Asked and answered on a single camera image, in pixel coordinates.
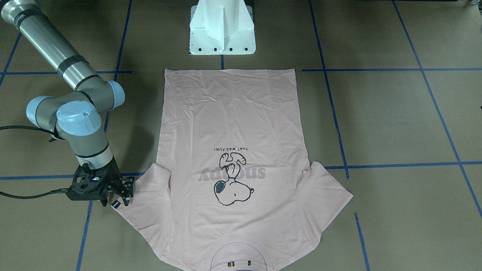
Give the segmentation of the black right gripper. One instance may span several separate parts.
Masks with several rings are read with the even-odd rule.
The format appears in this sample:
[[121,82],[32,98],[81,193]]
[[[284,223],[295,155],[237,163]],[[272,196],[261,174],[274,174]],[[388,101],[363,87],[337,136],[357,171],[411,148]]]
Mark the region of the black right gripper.
[[122,177],[115,158],[99,169],[89,169],[86,164],[77,167],[71,186],[66,193],[72,201],[99,200],[107,206],[108,193],[118,195],[128,206],[134,197],[135,177]]

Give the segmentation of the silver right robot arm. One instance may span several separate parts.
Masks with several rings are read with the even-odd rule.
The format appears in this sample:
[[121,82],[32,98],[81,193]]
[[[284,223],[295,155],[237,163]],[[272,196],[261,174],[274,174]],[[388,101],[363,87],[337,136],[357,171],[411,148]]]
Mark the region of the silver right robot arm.
[[98,200],[107,206],[109,194],[114,193],[128,206],[134,197],[135,178],[120,174],[101,118],[124,103],[122,86],[104,81],[36,0],[2,0],[1,17],[25,36],[73,89],[62,97],[38,96],[26,107],[33,128],[51,134],[53,140],[67,141],[78,160],[71,185],[48,195],[64,193],[72,201]]

